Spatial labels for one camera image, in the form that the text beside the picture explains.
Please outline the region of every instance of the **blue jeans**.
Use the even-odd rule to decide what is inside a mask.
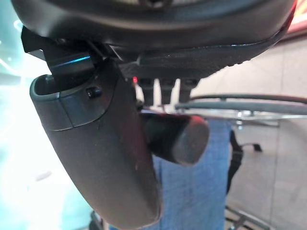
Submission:
[[[223,230],[229,157],[230,125],[209,121],[210,139],[198,164],[183,167],[154,158],[162,183],[161,220],[144,230]]]

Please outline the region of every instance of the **black plastic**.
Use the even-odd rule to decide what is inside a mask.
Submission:
[[[215,72],[251,60],[276,44],[288,31],[293,13],[274,36],[259,43],[201,46],[191,49],[143,52],[138,63],[120,64],[126,78],[202,79]]]
[[[116,65],[108,62],[86,84],[51,95],[35,93],[40,88],[38,80],[31,86],[33,103],[58,157],[86,201],[119,229],[157,222],[161,200],[152,156],[130,85]],[[102,94],[89,98],[88,87],[99,87]],[[63,118],[70,121],[70,127],[60,123]],[[55,131],[60,125],[62,130]]]
[[[147,143],[153,154],[167,161],[196,164],[208,144],[209,127],[199,116],[142,113]]]
[[[277,33],[295,0],[210,0],[165,11],[106,0],[12,0],[22,23],[45,37],[137,49],[251,44]]]

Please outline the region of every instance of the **bright light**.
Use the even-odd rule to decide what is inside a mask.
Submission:
[[[19,75],[19,72],[14,70],[10,65],[8,65],[5,61],[0,58],[0,64],[3,65],[8,71],[10,71],[14,75]]]
[[[14,28],[18,30],[19,32],[23,30],[23,24],[21,23],[19,19],[17,19],[13,25],[14,25]]]
[[[137,77],[133,77],[133,83],[137,84],[138,83],[138,78]]]

